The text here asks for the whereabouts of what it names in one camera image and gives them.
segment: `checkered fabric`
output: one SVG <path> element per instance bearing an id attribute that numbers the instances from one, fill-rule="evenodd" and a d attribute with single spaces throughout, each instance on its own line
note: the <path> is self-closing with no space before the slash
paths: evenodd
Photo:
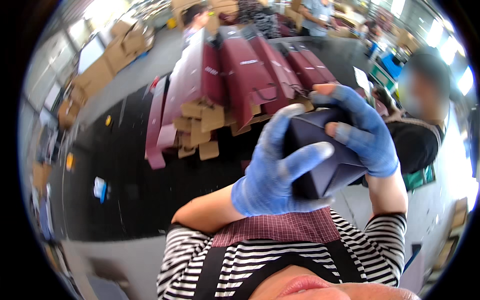
<path id="1" fill-rule="evenodd" d="M 309 213 L 252 216 L 233 222 L 214 237 L 212 247 L 226 247 L 242 240 L 270 239 L 281 242 L 328 243 L 340 239 L 330 208 Z"/>

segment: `gloved hand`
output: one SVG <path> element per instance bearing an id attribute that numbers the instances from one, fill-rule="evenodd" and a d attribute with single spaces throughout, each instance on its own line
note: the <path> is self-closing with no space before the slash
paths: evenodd
<path id="1" fill-rule="evenodd" d="M 280 109 L 264 126 L 245 176 L 233 184 L 231 199 L 244 216 L 310 212 L 326 206 L 332 198 L 306 200 L 292 195 L 292 182 L 332 156 L 329 142 L 307 145 L 282 159 L 283 138 L 290 118 L 305 112 L 302 104 Z"/>
<path id="2" fill-rule="evenodd" d="M 341 122 L 326 124 L 325 133 L 355 151 L 368 174 L 388 177 L 400 166 L 395 145 L 382 117 L 352 88 L 316 84 L 310 93 L 314 104 L 334 104 L 349 113 L 353 127 Z"/>

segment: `bright window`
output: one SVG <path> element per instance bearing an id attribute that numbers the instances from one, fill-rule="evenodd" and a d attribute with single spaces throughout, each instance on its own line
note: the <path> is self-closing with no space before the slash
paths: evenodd
<path id="1" fill-rule="evenodd" d="M 470 88 L 473 85 L 473 74 L 470 67 L 467 67 L 465 73 L 463 73 L 462 78 L 458 81 L 458 88 L 462 91 L 462 94 L 465 96 Z"/>
<path id="2" fill-rule="evenodd" d="M 440 48 L 440 55 L 442 56 L 447 65 L 450 65 L 453 62 L 453 58 L 455 57 L 455 53 L 457 50 L 458 43 L 453 37 L 449 36 L 448 40 Z"/>
<path id="3" fill-rule="evenodd" d="M 427 45 L 434 48 L 437 47 L 443 31 L 444 28 L 442 24 L 439 21 L 434 20 L 427 35 Z"/>

